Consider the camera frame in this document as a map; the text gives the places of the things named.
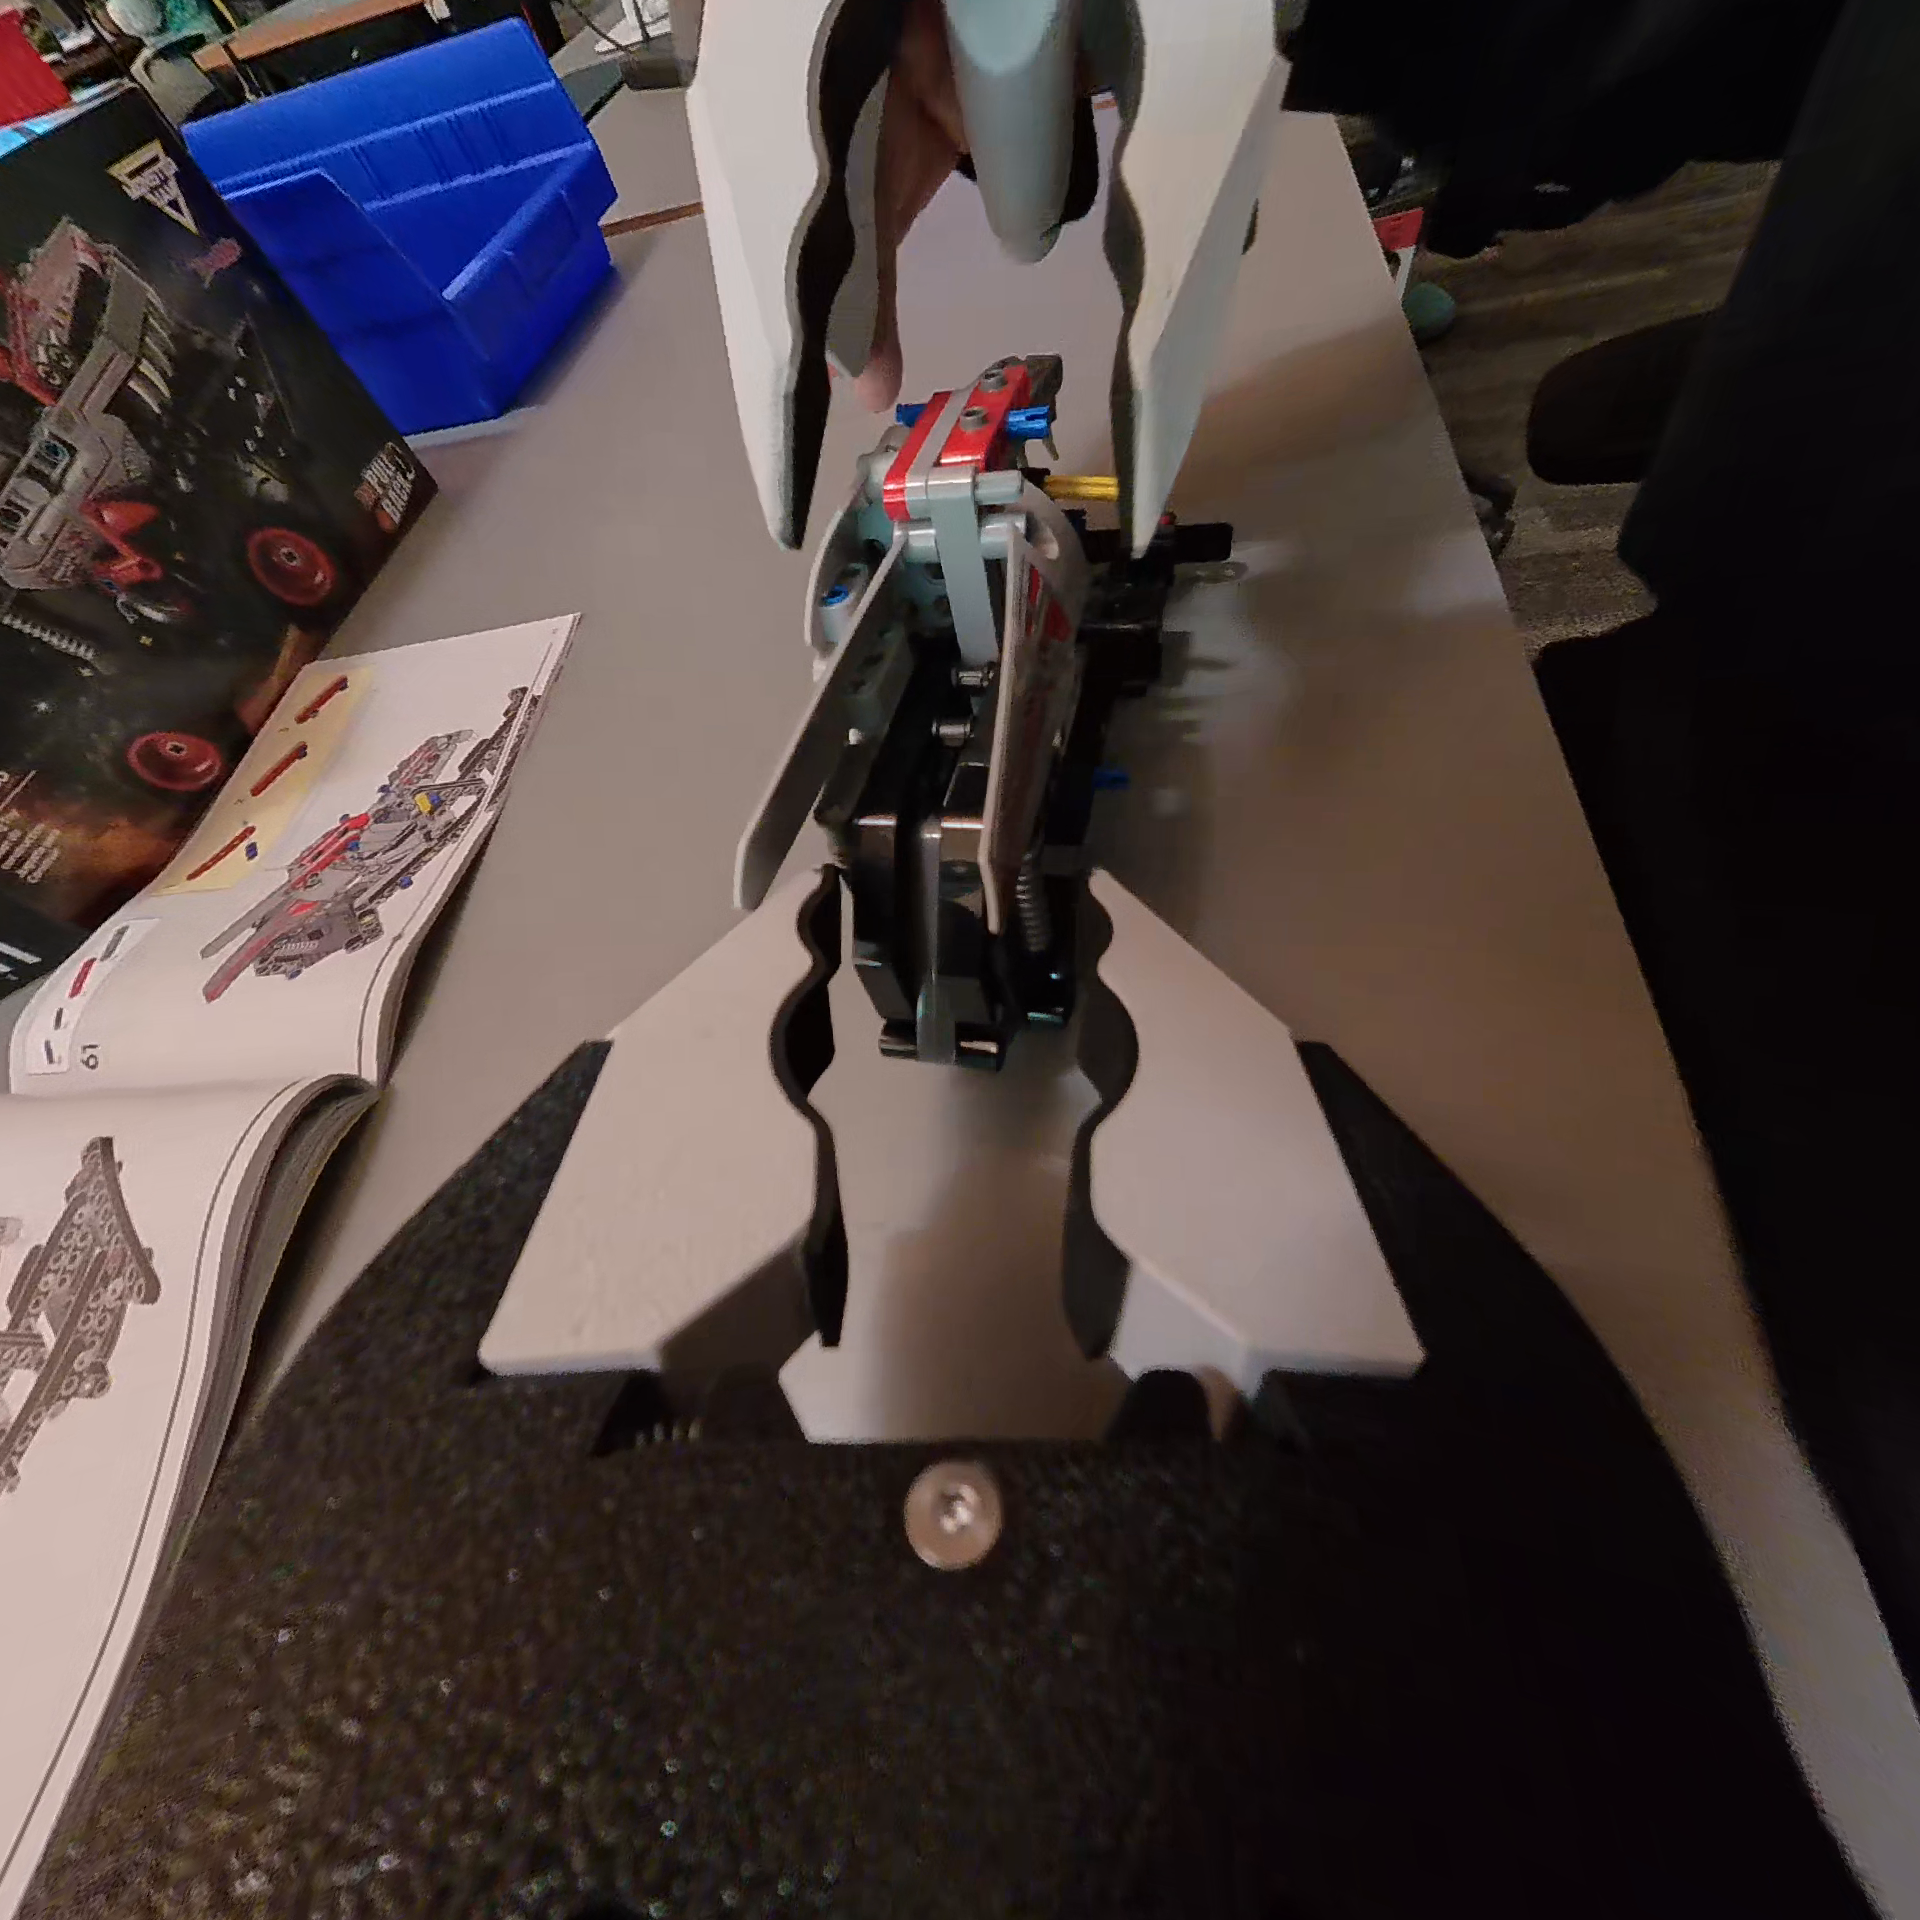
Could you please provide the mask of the person's black clothing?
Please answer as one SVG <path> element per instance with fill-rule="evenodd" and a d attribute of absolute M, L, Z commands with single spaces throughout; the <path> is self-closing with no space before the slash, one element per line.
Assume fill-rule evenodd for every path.
<path fill-rule="evenodd" d="M 1849 1849 L 1917 1917 L 1917 246 L 1777 179 L 1549 712 L 1891 1655 Z"/>

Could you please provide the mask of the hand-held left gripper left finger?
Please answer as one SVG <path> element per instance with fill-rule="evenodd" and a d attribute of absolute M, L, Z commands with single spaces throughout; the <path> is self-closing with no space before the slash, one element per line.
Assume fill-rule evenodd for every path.
<path fill-rule="evenodd" d="M 778 1373 L 841 1344 L 850 1245 L 812 1104 L 842 881 L 793 879 L 615 1029 L 478 1347 L 499 1379 Z"/>

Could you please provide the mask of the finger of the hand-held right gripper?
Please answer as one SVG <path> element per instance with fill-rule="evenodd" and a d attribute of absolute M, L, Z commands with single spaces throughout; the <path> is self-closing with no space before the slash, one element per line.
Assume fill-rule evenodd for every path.
<path fill-rule="evenodd" d="M 1116 6 L 1119 133 L 1105 254 L 1120 300 L 1110 383 L 1119 512 L 1148 548 L 1202 412 L 1280 129 L 1273 2 Z"/>
<path fill-rule="evenodd" d="M 687 122 L 739 431 L 763 515 L 804 542 L 833 374 L 870 365 L 878 148 L 901 5 L 706 2 Z"/>

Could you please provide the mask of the grey red brick truck model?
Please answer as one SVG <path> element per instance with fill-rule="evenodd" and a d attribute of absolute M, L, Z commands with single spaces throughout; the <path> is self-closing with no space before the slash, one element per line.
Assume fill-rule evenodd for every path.
<path fill-rule="evenodd" d="M 809 576 L 812 695 L 735 861 L 754 910 L 817 827 L 895 1061 L 997 1073 L 1078 997 L 1078 894 L 1116 709 L 1166 666 L 1182 578 L 1235 529 L 1090 526 L 1119 479 L 1058 474 L 1063 362 L 993 362 L 903 404 Z"/>

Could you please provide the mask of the blue plastic bin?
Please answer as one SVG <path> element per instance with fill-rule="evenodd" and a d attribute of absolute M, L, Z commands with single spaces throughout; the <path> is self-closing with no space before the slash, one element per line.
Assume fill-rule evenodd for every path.
<path fill-rule="evenodd" d="M 612 175 L 520 21 L 229 108 L 185 140 L 404 436 L 508 415 L 612 279 Z"/>

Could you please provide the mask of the black toy set box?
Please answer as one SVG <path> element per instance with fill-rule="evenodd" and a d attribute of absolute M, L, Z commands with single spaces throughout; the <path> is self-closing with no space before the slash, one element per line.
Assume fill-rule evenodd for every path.
<path fill-rule="evenodd" d="M 145 91 L 4 148 L 4 994 L 174 859 L 436 493 Z"/>

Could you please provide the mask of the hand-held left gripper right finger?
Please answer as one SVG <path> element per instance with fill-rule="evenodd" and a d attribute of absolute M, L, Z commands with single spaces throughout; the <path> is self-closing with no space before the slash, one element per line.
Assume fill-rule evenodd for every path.
<path fill-rule="evenodd" d="M 1412 1376 L 1425 1344 L 1293 1031 L 1105 870 L 1083 923 L 1080 1353 L 1133 1381 Z"/>

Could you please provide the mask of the person's right hand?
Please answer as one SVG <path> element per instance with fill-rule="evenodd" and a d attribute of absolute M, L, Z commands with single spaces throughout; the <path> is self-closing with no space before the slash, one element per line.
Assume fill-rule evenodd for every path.
<path fill-rule="evenodd" d="M 901 244 L 968 152 L 941 2 L 904 6 L 876 140 L 876 325 L 855 379 L 860 404 L 889 412 L 901 398 Z"/>

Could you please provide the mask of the open instruction booklet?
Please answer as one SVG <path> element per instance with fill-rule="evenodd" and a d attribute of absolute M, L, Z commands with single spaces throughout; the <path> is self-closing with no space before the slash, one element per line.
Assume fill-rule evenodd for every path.
<path fill-rule="evenodd" d="M 308 1198 L 503 815 L 576 612 L 321 660 L 29 998 L 3 1103 L 3 1913 L 207 1499 Z"/>

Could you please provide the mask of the grey desk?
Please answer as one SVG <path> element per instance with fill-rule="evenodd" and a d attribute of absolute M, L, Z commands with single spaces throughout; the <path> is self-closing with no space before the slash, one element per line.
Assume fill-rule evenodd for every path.
<path fill-rule="evenodd" d="M 594 122 L 617 282 L 510 420 L 426 436 L 440 498 L 349 653 L 576 612 L 508 812 L 417 972 L 393 1089 L 254 1347 L 289 1379 L 573 1045 L 735 924 L 735 849 L 806 697 L 806 560 L 737 438 L 685 108 Z M 1245 576 L 1123 740 L 1116 879 L 1332 1048 L 1583 1312 L 1716 1530 L 1797 1759 L 1917 1913 L 1917 1716 L 1779 1404 L 1706 1156 L 1330 119 L 1279 122 L 1179 509 Z"/>

